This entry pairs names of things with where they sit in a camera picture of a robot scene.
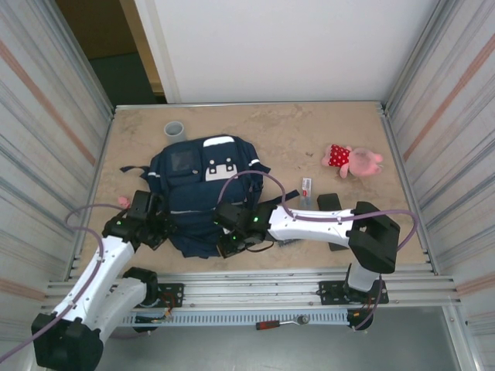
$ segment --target pink stuffed toy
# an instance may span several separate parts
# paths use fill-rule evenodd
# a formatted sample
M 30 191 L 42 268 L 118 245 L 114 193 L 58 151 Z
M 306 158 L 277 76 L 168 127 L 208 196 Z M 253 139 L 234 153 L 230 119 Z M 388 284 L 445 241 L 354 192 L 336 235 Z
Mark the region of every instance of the pink stuffed toy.
M 322 158 L 323 166 L 335 166 L 340 168 L 340 176 L 347 177 L 347 173 L 357 177 L 376 175 L 381 173 L 381 166 L 377 165 L 384 158 L 373 153 L 366 148 L 340 147 L 339 145 L 329 145 L 325 150 L 325 157 Z

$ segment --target corrugated metal wall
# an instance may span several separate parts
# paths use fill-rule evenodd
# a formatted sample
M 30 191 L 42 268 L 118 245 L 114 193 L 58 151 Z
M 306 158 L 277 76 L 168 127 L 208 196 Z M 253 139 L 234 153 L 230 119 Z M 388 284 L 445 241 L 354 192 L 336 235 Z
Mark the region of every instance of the corrugated metal wall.
M 495 369 L 495 2 L 455 2 L 390 119 L 432 252 Z
M 63 218 L 88 201 L 112 117 L 61 22 L 50 1 L 0 3 L 1 354 L 64 279 L 76 235 Z

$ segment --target plush toy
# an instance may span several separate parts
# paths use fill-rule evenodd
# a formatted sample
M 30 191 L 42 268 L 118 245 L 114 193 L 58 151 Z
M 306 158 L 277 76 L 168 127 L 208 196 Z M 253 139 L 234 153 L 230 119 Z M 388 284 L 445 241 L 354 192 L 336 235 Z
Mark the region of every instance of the plush toy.
M 325 150 L 325 157 L 322 158 L 323 166 L 335 166 L 340 168 L 340 176 L 347 177 L 350 172 L 356 177 L 364 177 L 381 173 L 381 166 L 378 162 L 383 161 L 383 157 L 373 153 L 366 148 L 340 147 L 339 145 L 329 145 Z

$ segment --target gray cup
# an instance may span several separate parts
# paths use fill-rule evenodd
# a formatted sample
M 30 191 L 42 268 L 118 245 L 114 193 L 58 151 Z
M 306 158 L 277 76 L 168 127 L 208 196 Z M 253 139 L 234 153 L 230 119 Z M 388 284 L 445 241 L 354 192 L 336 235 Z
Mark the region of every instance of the gray cup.
M 163 132 L 169 139 L 169 144 L 177 143 L 178 141 L 185 141 L 186 132 L 184 131 L 184 125 L 180 121 L 171 121 L 163 128 Z

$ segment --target red polka dot dress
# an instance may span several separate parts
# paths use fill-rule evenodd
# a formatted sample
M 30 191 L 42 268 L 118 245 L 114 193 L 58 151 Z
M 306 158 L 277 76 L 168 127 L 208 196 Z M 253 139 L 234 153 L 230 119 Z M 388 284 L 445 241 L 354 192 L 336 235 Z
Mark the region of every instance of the red polka dot dress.
M 344 147 L 340 147 L 339 145 L 332 145 L 332 151 L 330 153 L 330 160 L 328 161 L 328 165 L 342 167 L 346 163 L 349 162 L 349 153 L 348 149 Z

